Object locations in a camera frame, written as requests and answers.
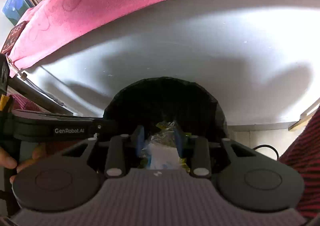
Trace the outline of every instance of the gray gripper base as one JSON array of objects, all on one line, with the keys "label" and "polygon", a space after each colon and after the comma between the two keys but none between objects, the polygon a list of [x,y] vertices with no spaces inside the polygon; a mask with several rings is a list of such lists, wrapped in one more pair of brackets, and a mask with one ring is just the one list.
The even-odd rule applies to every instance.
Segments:
[{"label": "gray gripper base", "polygon": [[94,198],[73,210],[45,214],[22,209],[12,220],[19,226],[300,226],[306,222],[294,209],[271,214],[239,209],[224,200],[209,180],[192,178],[184,170],[142,169],[108,179]]}]

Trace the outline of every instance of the black trash bag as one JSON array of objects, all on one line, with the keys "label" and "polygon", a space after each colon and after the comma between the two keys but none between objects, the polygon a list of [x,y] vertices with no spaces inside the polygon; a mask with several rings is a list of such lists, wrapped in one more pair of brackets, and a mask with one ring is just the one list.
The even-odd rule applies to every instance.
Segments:
[{"label": "black trash bag", "polygon": [[205,136],[209,141],[227,137],[227,123],[218,101],[203,87],[168,77],[143,79],[122,89],[105,109],[103,117],[119,122],[131,134],[143,125],[146,136],[162,121],[177,121],[184,132]]}]

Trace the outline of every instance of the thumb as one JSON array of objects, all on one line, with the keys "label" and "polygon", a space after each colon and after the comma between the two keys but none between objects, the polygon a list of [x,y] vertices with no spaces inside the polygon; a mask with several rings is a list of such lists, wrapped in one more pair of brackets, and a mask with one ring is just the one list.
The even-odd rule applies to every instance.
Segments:
[{"label": "thumb", "polygon": [[0,166],[8,169],[13,169],[17,166],[17,161],[14,160],[6,151],[0,147]]}]

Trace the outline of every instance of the floor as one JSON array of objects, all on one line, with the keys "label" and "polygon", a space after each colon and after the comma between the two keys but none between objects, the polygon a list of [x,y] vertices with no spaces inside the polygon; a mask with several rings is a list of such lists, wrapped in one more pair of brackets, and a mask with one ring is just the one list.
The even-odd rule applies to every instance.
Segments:
[{"label": "floor", "polygon": [[[230,137],[235,141],[249,147],[254,148],[261,144],[273,146],[281,156],[292,142],[302,133],[304,127],[293,132],[288,129],[248,131],[248,132],[230,132]],[[276,154],[272,149],[260,148],[258,152],[276,160]]]}]

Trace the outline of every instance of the finger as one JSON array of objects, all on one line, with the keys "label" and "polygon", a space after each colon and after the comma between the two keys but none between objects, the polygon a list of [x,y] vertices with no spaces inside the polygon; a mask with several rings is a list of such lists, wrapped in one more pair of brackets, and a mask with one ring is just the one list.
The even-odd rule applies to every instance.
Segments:
[{"label": "finger", "polygon": [[47,151],[45,147],[45,143],[40,143],[35,147],[35,149],[32,152],[32,159],[40,159],[47,156]]},{"label": "finger", "polygon": [[34,164],[35,162],[37,162],[37,160],[34,160],[34,159],[28,159],[28,160],[23,161],[21,164],[19,164],[17,166],[17,173],[19,173],[21,170],[27,168],[28,166]]},{"label": "finger", "polygon": [[13,184],[13,180],[14,180],[15,177],[16,177],[16,175],[13,175],[13,176],[10,177],[9,180],[10,180],[10,183],[11,183],[11,184]]},{"label": "finger", "polygon": [[6,151],[0,147],[0,166],[8,169],[13,169],[17,166],[17,161],[14,160]]}]

